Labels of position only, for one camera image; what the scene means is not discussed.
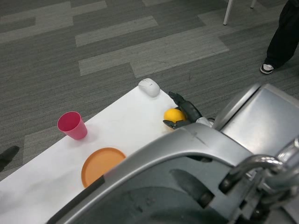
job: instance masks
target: person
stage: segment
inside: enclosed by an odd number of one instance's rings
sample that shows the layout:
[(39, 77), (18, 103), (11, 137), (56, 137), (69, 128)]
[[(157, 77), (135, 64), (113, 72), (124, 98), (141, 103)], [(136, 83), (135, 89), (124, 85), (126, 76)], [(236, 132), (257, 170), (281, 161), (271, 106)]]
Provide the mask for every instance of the person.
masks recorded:
[(299, 42), (299, 0), (288, 0), (279, 18), (279, 27), (267, 50), (260, 71), (270, 74), (290, 60)]

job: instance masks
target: computer mouse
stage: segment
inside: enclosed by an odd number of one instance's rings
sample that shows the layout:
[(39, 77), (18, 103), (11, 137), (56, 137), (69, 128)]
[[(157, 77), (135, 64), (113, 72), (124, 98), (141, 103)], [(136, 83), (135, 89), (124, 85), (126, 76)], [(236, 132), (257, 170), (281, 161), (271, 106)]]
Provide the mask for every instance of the computer mouse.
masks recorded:
[(156, 97), (160, 93), (159, 85), (152, 79), (146, 78), (138, 84), (139, 89), (148, 94), (150, 97)]

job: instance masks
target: pink cup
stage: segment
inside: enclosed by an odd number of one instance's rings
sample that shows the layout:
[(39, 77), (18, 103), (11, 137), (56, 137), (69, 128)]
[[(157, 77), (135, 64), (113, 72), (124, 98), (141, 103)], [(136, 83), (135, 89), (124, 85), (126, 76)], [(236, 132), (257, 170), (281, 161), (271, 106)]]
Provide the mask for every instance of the pink cup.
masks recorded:
[(87, 135), (86, 126), (78, 112), (72, 111), (62, 115), (57, 122), (58, 129), (75, 140)]

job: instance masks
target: lemon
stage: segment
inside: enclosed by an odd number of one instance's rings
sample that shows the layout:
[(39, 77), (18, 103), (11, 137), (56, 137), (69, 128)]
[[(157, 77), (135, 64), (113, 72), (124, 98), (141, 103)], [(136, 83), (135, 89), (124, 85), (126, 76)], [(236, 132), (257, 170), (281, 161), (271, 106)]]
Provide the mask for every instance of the lemon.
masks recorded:
[(176, 123), (179, 120), (186, 120), (183, 112), (178, 109), (171, 108), (164, 113), (164, 120), (170, 120)]

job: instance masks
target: sneaker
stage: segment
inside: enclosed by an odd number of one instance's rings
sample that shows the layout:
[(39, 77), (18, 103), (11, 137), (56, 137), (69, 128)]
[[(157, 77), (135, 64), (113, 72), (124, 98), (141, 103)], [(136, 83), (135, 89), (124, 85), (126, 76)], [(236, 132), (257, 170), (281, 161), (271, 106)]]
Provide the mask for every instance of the sneaker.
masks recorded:
[(260, 68), (260, 71), (261, 73), (268, 75), (274, 71), (274, 68), (270, 64), (263, 64)]

